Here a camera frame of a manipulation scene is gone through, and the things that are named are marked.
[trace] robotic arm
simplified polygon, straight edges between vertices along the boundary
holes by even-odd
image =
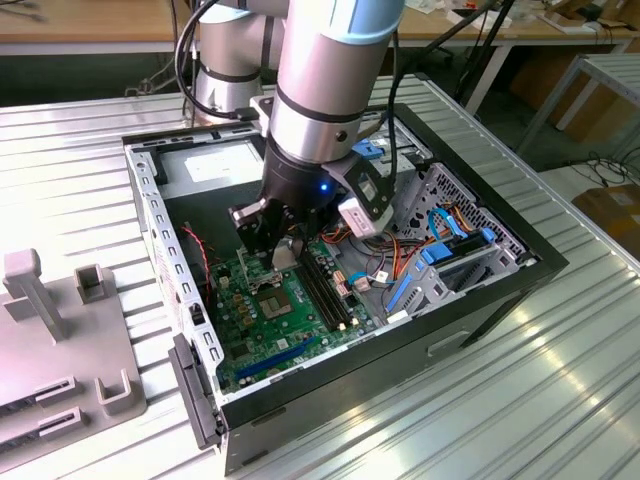
[[[230,212],[247,249],[270,267],[287,232],[311,238],[338,211],[356,236],[379,233],[392,215],[392,180],[352,147],[404,0],[221,4],[236,8],[216,5],[201,19],[199,100],[223,112],[247,107],[260,66],[279,64],[275,97],[260,102],[270,117],[262,192]],[[258,14],[282,15],[287,4],[286,26]]]

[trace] motherboard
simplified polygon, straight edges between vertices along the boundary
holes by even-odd
[[[321,241],[296,265],[267,271],[259,259],[216,264],[215,330],[225,360],[217,371],[225,393],[335,349],[378,328]]]

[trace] green circuit board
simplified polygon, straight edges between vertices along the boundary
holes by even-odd
[[[323,243],[312,243],[309,253],[316,261],[322,262],[327,278],[339,270]],[[225,353],[217,375],[225,393],[277,375],[377,328],[365,307],[352,294],[349,303],[343,301],[351,322],[344,329],[329,331],[295,268],[279,272],[279,282],[265,285],[258,292],[255,288],[251,291],[243,272],[245,269],[250,279],[273,274],[266,271],[257,258],[246,254],[242,262],[240,258],[234,258],[213,268],[218,282],[215,331]],[[221,273],[230,273],[226,288],[221,285],[226,283],[224,280],[221,282]],[[327,281],[335,287],[332,279]],[[296,347],[299,355],[247,377],[239,376],[242,369],[273,359],[274,355],[284,353],[291,356]]]

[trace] metal workbench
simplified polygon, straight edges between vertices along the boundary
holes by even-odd
[[[378,81],[373,103],[387,98]],[[486,339],[238,472],[234,478],[637,478],[640,280],[616,247],[437,87],[409,104],[571,264]],[[114,269],[148,411],[40,458],[15,479],[212,478],[168,362],[162,306],[120,137],[181,126],[177,95],[0,110],[0,250],[44,275]]]

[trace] gray plastic stand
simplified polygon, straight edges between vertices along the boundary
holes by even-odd
[[[113,273],[50,282],[35,250],[5,255],[0,295],[0,473],[146,409]]]

